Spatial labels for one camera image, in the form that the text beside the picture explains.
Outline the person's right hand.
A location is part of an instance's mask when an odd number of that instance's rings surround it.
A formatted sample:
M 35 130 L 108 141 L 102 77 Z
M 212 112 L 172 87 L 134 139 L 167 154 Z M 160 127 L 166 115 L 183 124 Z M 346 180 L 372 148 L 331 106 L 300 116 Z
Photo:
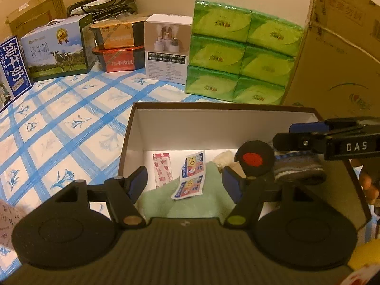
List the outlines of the person's right hand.
M 369 205 L 375 205 L 376 201 L 379 199 L 379 187 L 375 185 L 372 176 L 368 172 L 367 166 L 363 165 L 359 159 L 352 159 L 350 163 L 354 168 L 361 167 L 358 178 L 359 184 L 363 189 L 366 202 Z

